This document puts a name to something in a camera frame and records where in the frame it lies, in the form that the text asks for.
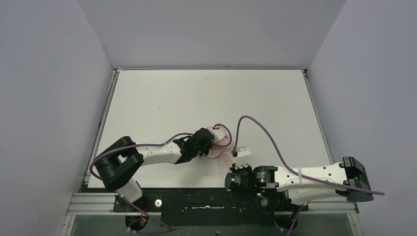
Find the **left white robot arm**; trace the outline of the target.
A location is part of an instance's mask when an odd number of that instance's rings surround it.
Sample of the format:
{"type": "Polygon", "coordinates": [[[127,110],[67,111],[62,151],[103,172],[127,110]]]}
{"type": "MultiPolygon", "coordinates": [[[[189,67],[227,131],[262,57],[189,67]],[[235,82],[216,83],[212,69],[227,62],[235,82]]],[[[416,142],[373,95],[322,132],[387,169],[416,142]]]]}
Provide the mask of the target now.
{"type": "Polygon", "coordinates": [[[161,144],[136,144],[129,136],[124,136],[93,160],[90,173],[104,183],[107,191],[134,203],[144,196],[133,179],[141,166],[190,162],[197,156],[207,155],[210,148],[225,137],[225,132],[219,128],[179,133],[161,144]]]}

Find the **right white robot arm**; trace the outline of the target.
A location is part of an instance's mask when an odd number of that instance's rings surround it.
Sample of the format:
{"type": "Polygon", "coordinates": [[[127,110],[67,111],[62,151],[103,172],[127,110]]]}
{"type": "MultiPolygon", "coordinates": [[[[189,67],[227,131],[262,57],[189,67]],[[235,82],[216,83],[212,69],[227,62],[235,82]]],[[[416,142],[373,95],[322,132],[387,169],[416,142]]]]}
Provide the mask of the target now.
{"type": "Polygon", "coordinates": [[[348,202],[374,200],[366,168],[353,157],[328,166],[295,168],[233,165],[225,177],[225,189],[276,198],[280,205],[303,205],[332,197],[348,202]]]}

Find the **pink folding umbrella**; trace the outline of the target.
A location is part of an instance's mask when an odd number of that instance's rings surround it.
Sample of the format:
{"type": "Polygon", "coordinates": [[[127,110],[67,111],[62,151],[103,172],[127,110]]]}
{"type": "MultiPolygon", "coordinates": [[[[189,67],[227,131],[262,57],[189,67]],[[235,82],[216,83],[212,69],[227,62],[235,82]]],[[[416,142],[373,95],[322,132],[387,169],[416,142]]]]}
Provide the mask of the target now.
{"type": "Polygon", "coordinates": [[[221,159],[225,162],[228,168],[232,167],[233,161],[231,157],[229,157],[225,152],[226,148],[228,148],[233,142],[233,136],[229,128],[224,124],[217,123],[214,126],[208,126],[207,129],[209,131],[224,131],[226,134],[209,149],[209,152],[206,155],[206,157],[210,159],[221,159]]]}

